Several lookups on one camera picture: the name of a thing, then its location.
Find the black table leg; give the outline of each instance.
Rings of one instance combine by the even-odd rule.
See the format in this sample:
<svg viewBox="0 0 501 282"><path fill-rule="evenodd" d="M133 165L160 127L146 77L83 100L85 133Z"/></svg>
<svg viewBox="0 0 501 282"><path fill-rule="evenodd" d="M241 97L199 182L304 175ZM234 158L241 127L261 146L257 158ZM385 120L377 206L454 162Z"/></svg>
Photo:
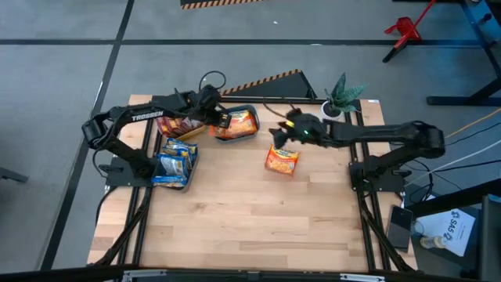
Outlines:
<svg viewBox="0 0 501 282"><path fill-rule="evenodd" d="M397 56L397 54L400 53L403 49L407 47L407 42L404 42L400 47L395 48L393 47L390 52L383 58L383 63L389 62L393 57Z"/></svg>
<svg viewBox="0 0 501 282"><path fill-rule="evenodd" d="M19 183L25 183L26 181L28 181L27 176L21 175L5 168L0 168L0 179L11 179Z"/></svg>
<svg viewBox="0 0 501 282"><path fill-rule="evenodd" d="M501 98L489 98L491 95L501 90L501 78L496 78L487 84L483 89L478 90L470 97L458 96L428 96L428 105L435 106L487 106L501 107Z"/></svg>

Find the food package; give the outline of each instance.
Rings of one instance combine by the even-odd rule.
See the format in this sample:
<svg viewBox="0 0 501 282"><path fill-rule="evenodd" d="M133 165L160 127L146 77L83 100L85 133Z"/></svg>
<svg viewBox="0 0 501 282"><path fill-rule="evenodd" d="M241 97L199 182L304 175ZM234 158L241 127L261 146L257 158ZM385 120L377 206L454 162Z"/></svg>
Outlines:
<svg viewBox="0 0 501 282"><path fill-rule="evenodd" d="M210 134L221 139L236 139L254 134L258 127L252 113L248 110L239 110L229 113L232 117L229 128L211 126Z"/></svg>
<svg viewBox="0 0 501 282"><path fill-rule="evenodd" d="M164 148L162 148L162 153L170 154L171 156L176 156L176 157L184 157L186 159L186 167L188 169L192 169L193 167L193 162L195 161L194 157L191 154L191 150L184 146L178 144L167 145L164 146Z"/></svg>
<svg viewBox="0 0 501 282"><path fill-rule="evenodd" d="M271 145L268 157L266 158L265 167L274 172L293 175L298 158L298 152L279 150Z"/></svg>
<svg viewBox="0 0 501 282"><path fill-rule="evenodd" d="M191 132L202 125L200 121L190 120L189 118L157 118L158 131L166 137L177 138Z"/></svg>
<svg viewBox="0 0 501 282"><path fill-rule="evenodd" d="M180 175L155 176L151 182L154 186L164 186L167 188L182 188L186 186L188 180Z"/></svg>
<svg viewBox="0 0 501 282"><path fill-rule="evenodd" d="M192 163L194 163L196 156L198 155L198 148L196 147L196 144L185 143L174 138L167 138L167 142L165 143L164 148L167 148L171 145L178 145L188 149L191 153L190 157L192 158Z"/></svg>
<svg viewBox="0 0 501 282"><path fill-rule="evenodd" d="M163 175L180 175L188 178L189 173L184 157L172 156L170 154L158 154L157 158L162 164L162 167L164 167L165 173Z"/></svg>

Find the phone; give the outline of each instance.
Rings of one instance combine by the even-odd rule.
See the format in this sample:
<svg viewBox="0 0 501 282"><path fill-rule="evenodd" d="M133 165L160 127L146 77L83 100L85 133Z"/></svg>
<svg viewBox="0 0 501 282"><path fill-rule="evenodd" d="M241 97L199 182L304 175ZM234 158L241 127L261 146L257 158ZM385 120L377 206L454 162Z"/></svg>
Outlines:
<svg viewBox="0 0 501 282"><path fill-rule="evenodd" d="M390 223L386 236L395 249L405 253L409 251L410 226L412 221L412 211L396 205L391 207Z"/></svg>

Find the white cable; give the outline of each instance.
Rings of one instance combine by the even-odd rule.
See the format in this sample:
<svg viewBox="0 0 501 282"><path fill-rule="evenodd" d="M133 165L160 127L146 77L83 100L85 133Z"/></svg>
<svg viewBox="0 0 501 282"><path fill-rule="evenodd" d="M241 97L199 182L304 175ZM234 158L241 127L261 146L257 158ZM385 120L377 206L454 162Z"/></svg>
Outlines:
<svg viewBox="0 0 501 282"><path fill-rule="evenodd" d="M486 148L484 148L484 149L482 149L482 150L479 150L479 151L477 151L477 152L475 152L475 153L469 154L469 155L467 155L466 157L461 157L461 158L460 158L460 159L458 159L458 160L451 161L451 162L449 162L448 164L444 164L444 165L442 165L441 167L435 168L435 169L433 169L432 171L427 172L427 173L423 174L422 176L419 176L419 177L415 178L413 181L411 181L411 182L409 182L409 183L405 184L405 185L404 185L404 187L407 187L407 186L409 186L409 185L411 185L411 184L415 183L417 180L422 179L424 176L429 175L429 174L431 174L431 173L433 173L433 172L436 172L436 171L437 171L437 170L439 170L439 169L446 168L446 167L448 167L448 166L450 166L450 165L454 165L456 162L460 162L460 161L466 160L467 158L473 157L474 155L477 155L477 154L480 154L480 153L482 153L482 152L485 152L486 150L491 149L492 147L494 147L495 145L497 145L497 144L499 144L499 143L501 143L501 140L498 140L498 142L496 142L496 143L494 143L494 144L492 144L492 145L490 145L490 146L487 146Z"/></svg>

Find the potted plant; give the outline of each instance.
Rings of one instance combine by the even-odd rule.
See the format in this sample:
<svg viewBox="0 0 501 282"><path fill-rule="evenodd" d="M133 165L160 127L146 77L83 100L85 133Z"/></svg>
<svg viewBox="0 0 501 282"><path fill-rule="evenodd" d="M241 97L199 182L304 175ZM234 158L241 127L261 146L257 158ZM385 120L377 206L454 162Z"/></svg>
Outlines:
<svg viewBox="0 0 501 282"><path fill-rule="evenodd" d="M338 120L343 113L349 113L356 110L351 102L363 92L366 88L365 85L355 86L350 89L344 89L346 82L346 74L341 75L337 80L336 86L329 94L326 89L327 101L322 104L320 110L322 111L322 118L331 121Z"/></svg>

